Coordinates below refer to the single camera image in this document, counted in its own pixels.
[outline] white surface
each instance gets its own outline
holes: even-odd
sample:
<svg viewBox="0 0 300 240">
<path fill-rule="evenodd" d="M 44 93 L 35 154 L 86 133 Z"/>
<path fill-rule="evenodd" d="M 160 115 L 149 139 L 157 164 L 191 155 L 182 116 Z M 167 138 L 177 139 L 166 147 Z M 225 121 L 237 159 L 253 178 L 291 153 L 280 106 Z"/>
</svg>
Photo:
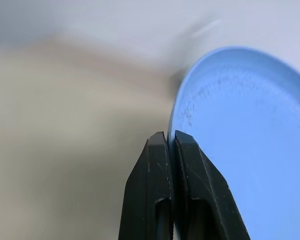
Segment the white surface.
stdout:
<svg viewBox="0 0 300 240">
<path fill-rule="evenodd" d="M 0 240 L 118 239 L 126 180 L 172 101 L 33 52 L 0 56 Z"/>
<path fill-rule="evenodd" d="M 63 31 L 92 45 L 170 64 L 182 45 L 178 36 L 211 16 L 221 24 L 198 43 L 195 58 L 220 46 L 245 45 L 300 70 L 300 0 L 1 0 L 0 44 Z"/>
</svg>

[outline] blue disc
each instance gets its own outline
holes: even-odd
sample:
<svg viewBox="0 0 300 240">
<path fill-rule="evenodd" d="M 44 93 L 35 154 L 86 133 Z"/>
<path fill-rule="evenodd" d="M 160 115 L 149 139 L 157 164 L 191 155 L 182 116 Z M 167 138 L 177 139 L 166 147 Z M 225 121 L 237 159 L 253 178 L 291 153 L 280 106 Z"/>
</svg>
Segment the blue disc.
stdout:
<svg viewBox="0 0 300 240">
<path fill-rule="evenodd" d="M 227 47 L 187 73 L 171 113 L 225 177 L 252 240 L 300 239 L 300 74 Z"/>
</svg>

